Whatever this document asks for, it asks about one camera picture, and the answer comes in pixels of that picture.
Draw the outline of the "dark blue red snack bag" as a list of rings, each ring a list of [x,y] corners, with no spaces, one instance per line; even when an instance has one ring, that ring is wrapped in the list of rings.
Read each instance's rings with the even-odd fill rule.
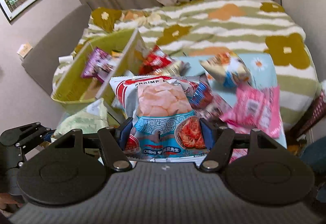
[[[189,100],[191,107],[199,118],[218,119],[231,110],[231,106],[217,93],[213,93],[206,82],[200,82],[193,97]]]

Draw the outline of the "pink snack bag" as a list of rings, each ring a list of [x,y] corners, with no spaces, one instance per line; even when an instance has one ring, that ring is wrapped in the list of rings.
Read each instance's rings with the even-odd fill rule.
[[[237,101],[220,119],[239,133],[247,134],[257,128],[269,137],[277,139],[282,131],[280,114],[280,89],[266,87],[262,90],[240,85],[236,91]]]

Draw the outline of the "shrimp chips snack bag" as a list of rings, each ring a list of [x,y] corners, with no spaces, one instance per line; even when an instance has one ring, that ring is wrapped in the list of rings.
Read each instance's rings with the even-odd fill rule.
[[[128,157],[150,161],[208,153],[189,102],[199,87],[198,76],[120,76],[109,84],[133,119],[122,147]]]

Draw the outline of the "yellow blue snack bag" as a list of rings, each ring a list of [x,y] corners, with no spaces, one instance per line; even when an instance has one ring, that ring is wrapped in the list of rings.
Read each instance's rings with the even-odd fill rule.
[[[225,88],[233,89],[251,81],[249,69],[233,51],[222,51],[199,63],[204,68],[208,81],[215,81]]]

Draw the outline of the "purple snack bag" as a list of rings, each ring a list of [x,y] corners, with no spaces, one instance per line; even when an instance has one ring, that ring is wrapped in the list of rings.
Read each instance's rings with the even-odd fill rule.
[[[84,79],[96,78],[99,82],[104,83],[109,74],[116,68],[117,64],[118,58],[96,47],[88,56],[81,77]]]

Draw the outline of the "pale green snack bag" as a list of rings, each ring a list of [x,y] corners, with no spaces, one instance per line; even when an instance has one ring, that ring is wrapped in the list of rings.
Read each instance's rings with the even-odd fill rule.
[[[84,134],[91,134],[107,126],[109,126],[108,111],[104,99],[98,99],[77,113],[65,118],[51,135],[51,143],[73,129],[81,129]]]

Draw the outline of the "light blue daisy tablecloth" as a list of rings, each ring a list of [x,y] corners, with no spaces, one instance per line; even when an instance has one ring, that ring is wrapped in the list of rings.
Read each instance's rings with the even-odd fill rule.
[[[244,64],[250,71],[252,78],[252,86],[255,89],[265,89],[269,87],[277,86],[277,77],[275,67],[272,62],[272,58],[268,54],[248,53],[239,54],[239,57],[243,60]],[[200,66],[199,61],[208,59],[208,56],[196,56],[196,57],[175,57],[177,60],[181,60],[184,63],[188,63],[188,69],[185,71],[186,76],[198,76],[204,73],[204,68]],[[53,90],[58,88],[58,83],[63,74],[67,72],[72,65],[72,62],[65,62],[58,66],[55,70],[53,78]],[[236,103],[235,89],[223,88],[221,85],[214,81],[209,82],[213,86],[213,91],[217,92],[230,106],[234,106]],[[204,159],[205,155],[192,155],[181,158],[152,158],[151,162],[195,162],[199,163]]]

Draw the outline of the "green storage box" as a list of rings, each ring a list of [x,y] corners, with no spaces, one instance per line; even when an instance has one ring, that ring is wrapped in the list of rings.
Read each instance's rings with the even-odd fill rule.
[[[138,29],[122,30],[88,40],[55,83],[51,99],[76,113],[99,98],[111,106],[115,93],[109,79],[138,75],[151,51]]]

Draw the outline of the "grey bed headboard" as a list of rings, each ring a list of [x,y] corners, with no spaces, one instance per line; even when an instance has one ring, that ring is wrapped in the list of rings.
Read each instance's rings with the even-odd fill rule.
[[[54,26],[23,59],[22,66],[48,94],[52,93],[53,76],[58,58],[70,54],[88,27],[91,9],[81,5]]]

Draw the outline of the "green striped flower blanket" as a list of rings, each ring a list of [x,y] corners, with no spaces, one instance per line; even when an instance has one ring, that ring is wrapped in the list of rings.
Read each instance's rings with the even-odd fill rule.
[[[272,0],[193,0],[142,10],[100,7],[91,13],[72,55],[91,39],[128,28],[137,28],[147,47],[158,45],[168,54],[212,55],[216,48],[269,54],[285,130],[297,124],[318,94],[306,34]]]

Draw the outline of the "white wall switch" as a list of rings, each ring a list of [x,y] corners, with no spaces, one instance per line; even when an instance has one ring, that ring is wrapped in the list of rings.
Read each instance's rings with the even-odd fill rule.
[[[27,56],[27,54],[32,50],[32,48],[33,46],[29,43],[22,44],[17,51],[19,58],[23,60]]]

